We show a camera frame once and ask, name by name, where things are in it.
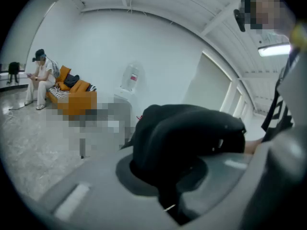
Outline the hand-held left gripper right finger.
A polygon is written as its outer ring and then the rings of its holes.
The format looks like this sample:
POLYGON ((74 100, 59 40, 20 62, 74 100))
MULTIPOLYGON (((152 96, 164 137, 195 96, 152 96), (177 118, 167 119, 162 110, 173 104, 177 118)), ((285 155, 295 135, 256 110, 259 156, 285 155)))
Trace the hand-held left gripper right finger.
POLYGON ((262 142, 230 193, 183 230, 307 230, 307 54, 277 90, 294 125, 262 142))

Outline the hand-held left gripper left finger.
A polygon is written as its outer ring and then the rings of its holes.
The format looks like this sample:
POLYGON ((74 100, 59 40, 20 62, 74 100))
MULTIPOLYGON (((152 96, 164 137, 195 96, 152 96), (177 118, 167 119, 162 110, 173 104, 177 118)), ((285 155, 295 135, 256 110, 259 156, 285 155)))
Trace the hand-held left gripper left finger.
POLYGON ((84 162, 52 186, 39 203, 78 230, 175 230, 155 187, 130 170, 132 149, 84 162))

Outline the person's right forearm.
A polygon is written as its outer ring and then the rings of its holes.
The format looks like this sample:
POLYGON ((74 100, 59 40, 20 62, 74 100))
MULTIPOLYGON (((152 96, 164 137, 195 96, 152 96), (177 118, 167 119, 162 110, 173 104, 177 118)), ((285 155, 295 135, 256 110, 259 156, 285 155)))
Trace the person's right forearm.
POLYGON ((246 154, 254 154, 257 146, 262 143, 262 138, 253 141, 246 141, 244 153, 246 154))

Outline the person's black printed shirt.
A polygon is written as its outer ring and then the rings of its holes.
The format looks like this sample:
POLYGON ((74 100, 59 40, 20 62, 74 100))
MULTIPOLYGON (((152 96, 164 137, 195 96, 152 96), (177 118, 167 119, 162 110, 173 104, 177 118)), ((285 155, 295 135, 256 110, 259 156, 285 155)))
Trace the person's black printed shirt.
POLYGON ((285 79, 288 72, 291 70, 294 63, 296 63, 299 54, 299 49, 293 49, 288 57, 285 67, 282 68, 278 80, 275 85, 274 99, 267 116, 261 126, 265 131, 262 142, 272 140, 277 134, 285 129, 291 128, 294 125, 291 112, 289 111, 283 97, 278 92, 278 87, 285 79))

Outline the orange sofa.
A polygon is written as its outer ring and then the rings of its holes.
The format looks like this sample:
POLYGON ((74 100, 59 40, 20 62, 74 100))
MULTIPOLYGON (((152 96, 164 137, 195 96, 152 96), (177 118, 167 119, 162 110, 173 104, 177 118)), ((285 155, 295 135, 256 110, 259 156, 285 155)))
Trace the orange sofa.
MULTIPOLYGON (((57 80, 53 87, 59 86, 57 80)), ((95 92, 77 92, 69 93, 67 97, 56 98, 49 90, 46 93, 46 99, 51 101, 52 108, 63 115, 84 115, 89 110, 97 108, 97 93, 95 92)))

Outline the black and white striped blanket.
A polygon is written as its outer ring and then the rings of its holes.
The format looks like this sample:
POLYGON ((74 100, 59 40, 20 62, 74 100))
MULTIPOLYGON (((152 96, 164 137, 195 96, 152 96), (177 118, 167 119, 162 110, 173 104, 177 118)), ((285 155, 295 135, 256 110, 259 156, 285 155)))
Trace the black and white striped blanket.
MULTIPOLYGON (((86 90, 86 92, 95 92, 95 91, 96 91, 96 87, 94 85, 90 85, 88 89, 86 90)), ((61 91, 61 90, 59 92, 56 92, 55 87, 50 88, 49 92, 56 98, 60 98, 60 99, 67 97, 70 93, 69 91, 61 91)))

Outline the white roller blind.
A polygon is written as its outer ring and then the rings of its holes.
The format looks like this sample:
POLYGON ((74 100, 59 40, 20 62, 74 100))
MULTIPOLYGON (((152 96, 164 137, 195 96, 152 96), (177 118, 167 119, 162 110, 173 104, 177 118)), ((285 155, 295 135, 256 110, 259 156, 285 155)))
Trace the white roller blind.
POLYGON ((219 111, 230 84, 229 77, 211 59, 202 54, 183 103, 219 111))

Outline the black garment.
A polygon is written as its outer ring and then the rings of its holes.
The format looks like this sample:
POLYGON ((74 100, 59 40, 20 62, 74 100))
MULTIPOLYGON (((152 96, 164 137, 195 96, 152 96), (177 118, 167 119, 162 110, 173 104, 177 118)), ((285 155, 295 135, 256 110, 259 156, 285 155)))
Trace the black garment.
POLYGON ((80 79, 79 75, 71 75, 71 74, 67 74, 66 79, 64 80, 64 84, 68 87, 68 88, 72 88, 77 81, 80 79))

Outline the clear water jug red label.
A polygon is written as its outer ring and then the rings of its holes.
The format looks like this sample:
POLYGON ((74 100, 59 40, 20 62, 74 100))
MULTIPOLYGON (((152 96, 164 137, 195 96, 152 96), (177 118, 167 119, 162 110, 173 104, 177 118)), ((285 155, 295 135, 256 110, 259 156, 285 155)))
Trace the clear water jug red label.
POLYGON ((143 65, 138 61, 133 61, 124 69, 120 87, 127 92, 136 93, 144 84, 145 78, 143 65))

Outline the ceiling light panel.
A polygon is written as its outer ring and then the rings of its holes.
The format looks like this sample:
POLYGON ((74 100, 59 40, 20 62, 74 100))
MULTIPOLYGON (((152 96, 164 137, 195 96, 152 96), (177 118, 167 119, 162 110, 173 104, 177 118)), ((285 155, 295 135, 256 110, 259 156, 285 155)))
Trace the ceiling light panel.
POLYGON ((261 57, 288 55, 291 51, 291 46, 288 43, 262 46, 258 48, 258 53, 261 57))

